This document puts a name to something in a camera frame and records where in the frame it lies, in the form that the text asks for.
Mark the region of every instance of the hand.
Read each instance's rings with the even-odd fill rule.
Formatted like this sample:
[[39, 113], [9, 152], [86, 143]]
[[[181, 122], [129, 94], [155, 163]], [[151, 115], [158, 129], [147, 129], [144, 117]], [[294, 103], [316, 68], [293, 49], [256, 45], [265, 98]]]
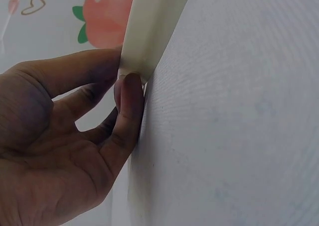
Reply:
[[114, 84], [119, 56], [84, 51], [0, 75], [1, 226], [60, 225], [105, 199], [139, 136], [139, 76], [116, 82], [117, 108], [98, 127], [80, 132], [75, 121]]

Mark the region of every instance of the palm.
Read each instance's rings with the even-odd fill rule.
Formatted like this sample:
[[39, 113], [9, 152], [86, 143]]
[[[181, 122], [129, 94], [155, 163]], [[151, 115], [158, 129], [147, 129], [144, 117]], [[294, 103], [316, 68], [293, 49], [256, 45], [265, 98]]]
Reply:
[[[94, 51], [90, 54], [101, 56]], [[72, 57], [68, 57], [68, 65], [72, 64], [70, 59]], [[49, 61], [52, 60], [41, 62], [40, 67], [51, 64]], [[59, 68], [66, 59], [54, 61]], [[64, 85], [62, 82], [61, 86], [56, 85], [56, 79], [43, 79], [46, 74], [53, 75], [49, 68], [42, 69], [41, 75], [26, 68], [36, 69], [34, 64], [24, 63], [0, 75], [0, 86], [10, 89], [0, 90], [0, 169], [6, 169], [1, 173], [0, 207], [7, 208], [2, 212], [5, 221], [0, 221], [0, 225], [59, 225], [97, 206], [109, 192], [137, 139], [136, 129], [143, 106], [141, 86], [135, 87], [134, 92], [138, 94], [140, 109], [133, 116], [123, 115], [122, 119], [138, 122], [128, 141], [120, 136], [121, 131], [128, 133], [121, 126], [119, 133], [112, 135], [117, 110], [90, 131], [80, 132], [75, 125], [75, 121], [93, 108], [114, 83], [116, 64], [107, 69], [108, 75], [102, 78], [100, 72], [92, 76], [92, 71], [97, 71], [93, 69], [94, 64], [99, 63], [93, 63], [89, 68], [85, 65], [84, 75], [72, 76], [74, 83]], [[85, 76], [85, 71], [91, 74], [88, 80], [78, 80]], [[66, 98], [51, 100], [88, 83], [91, 84]], [[121, 113], [133, 113], [128, 107], [132, 104], [132, 93], [125, 92], [124, 86], [125, 82], [118, 82], [116, 99], [121, 108], [118, 121]]]

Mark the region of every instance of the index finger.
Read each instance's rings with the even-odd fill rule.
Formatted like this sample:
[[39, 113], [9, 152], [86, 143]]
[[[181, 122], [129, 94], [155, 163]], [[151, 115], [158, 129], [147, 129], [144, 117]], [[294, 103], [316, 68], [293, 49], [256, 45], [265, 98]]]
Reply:
[[89, 83], [113, 80], [117, 76], [120, 55], [120, 49], [87, 50], [20, 63], [12, 71], [31, 76], [54, 98]]
[[139, 75], [127, 75], [120, 88], [121, 104], [118, 118], [111, 136], [100, 149], [114, 180], [137, 143], [144, 109], [144, 95]]

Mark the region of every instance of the heart outline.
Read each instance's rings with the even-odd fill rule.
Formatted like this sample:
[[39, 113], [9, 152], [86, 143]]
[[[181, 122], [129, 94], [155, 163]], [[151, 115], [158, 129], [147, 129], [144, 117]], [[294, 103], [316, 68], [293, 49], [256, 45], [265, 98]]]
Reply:
[[45, 7], [45, 5], [46, 5], [46, 2], [45, 2], [44, 0], [40, 0], [41, 3], [42, 3], [42, 6], [41, 6], [41, 7], [37, 8], [37, 9], [35, 9], [35, 10], [29, 12], [29, 13], [26, 13], [25, 11], [34, 8], [33, 1], [34, 1], [34, 0], [30, 0], [30, 6], [27, 7], [27, 8], [25, 8], [25, 9], [23, 9], [23, 10], [21, 11], [21, 15], [30, 15], [30, 14], [33, 14], [33, 13], [35, 13], [35, 12], [38, 12], [40, 9], [42, 9], [42, 8]]

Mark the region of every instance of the knuckle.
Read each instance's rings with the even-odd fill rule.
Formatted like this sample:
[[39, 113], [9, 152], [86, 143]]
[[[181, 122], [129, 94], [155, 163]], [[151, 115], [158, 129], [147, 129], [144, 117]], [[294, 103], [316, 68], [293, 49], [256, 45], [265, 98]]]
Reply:
[[121, 149], [126, 149], [127, 141], [117, 133], [112, 133], [111, 142]]
[[87, 99], [87, 101], [94, 103], [94, 104], [97, 102], [97, 96], [92, 88], [90, 88], [90, 87], [80, 88], [79, 93], [85, 99]]

